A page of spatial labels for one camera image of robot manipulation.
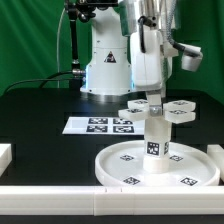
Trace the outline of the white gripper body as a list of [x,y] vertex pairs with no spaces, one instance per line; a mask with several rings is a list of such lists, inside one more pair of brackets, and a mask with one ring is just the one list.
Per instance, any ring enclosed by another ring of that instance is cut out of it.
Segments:
[[161,52],[163,37],[158,30],[145,29],[145,53],[140,48],[140,35],[130,38],[132,81],[136,91],[161,90],[172,74],[172,58]]

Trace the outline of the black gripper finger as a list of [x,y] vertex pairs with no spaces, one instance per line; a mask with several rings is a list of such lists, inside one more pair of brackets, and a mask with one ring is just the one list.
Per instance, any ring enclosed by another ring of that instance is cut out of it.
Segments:
[[146,97],[150,115],[152,117],[161,116],[163,114],[161,94],[150,91],[146,93]]

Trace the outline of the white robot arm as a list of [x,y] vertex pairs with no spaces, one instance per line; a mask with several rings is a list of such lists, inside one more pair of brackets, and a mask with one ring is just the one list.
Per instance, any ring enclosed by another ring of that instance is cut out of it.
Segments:
[[167,32],[175,28],[175,0],[115,1],[119,12],[96,10],[92,57],[81,92],[90,99],[116,102],[143,91],[150,114],[160,116],[172,58],[178,55],[167,40]]

